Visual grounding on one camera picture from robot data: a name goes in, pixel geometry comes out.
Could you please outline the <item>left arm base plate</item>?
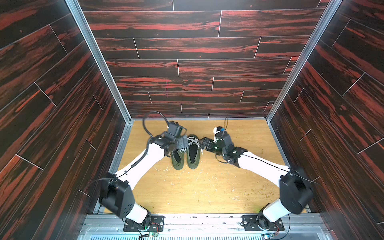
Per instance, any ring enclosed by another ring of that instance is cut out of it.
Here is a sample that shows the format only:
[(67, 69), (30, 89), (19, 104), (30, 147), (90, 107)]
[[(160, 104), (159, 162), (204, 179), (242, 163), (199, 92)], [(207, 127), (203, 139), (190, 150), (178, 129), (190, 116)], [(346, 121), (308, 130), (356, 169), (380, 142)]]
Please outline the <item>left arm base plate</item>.
[(165, 217), (161, 215), (151, 215), (146, 217), (142, 223), (126, 219), (123, 228), (124, 232), (153, 232), (158, 233), (164, 230)]

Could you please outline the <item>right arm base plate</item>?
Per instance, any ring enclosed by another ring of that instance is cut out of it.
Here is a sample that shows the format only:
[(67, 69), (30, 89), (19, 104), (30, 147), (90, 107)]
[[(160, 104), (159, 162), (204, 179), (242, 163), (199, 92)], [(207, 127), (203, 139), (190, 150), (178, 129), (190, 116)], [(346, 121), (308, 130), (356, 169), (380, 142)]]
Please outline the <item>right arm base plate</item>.
[(248, 232), (280, 232), (285, 230), (282, 219), (270, 222), (259, 215), (242, 215), (240, 225)]

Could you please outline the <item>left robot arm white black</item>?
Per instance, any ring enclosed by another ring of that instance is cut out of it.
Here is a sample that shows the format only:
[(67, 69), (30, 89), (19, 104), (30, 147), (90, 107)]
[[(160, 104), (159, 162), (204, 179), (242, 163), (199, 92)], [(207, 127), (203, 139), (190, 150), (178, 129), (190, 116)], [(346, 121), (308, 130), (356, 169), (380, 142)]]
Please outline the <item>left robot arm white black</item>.
[(186, 135), (182, 134), (184, 127), (174, 121), (168, 122), (167, 127), (162, 134), (150, 136), (145, 150), (130, 164), (101, 179), (99, 203), (117, 217), (131, 220), (143, 229), (149, 226), (151, 213), (136, 203), (133, 189), (157, 162), (188, 145)]

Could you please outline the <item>green shoe white laces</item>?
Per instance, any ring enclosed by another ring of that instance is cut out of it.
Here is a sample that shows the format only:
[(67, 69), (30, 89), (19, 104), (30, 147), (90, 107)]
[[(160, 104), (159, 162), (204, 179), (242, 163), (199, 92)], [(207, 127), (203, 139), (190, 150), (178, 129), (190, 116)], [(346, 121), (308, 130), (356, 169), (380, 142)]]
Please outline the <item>green shoe white laces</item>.
[(189, 135), (187, 148), (187, 162), (190, 169), (196, 169), (202, 153), (200, 140), (196, 135)]
[(175, 170), (181, 170), (184, 167), (184, 152), (182, 150), (173, 151), (171, 159)]

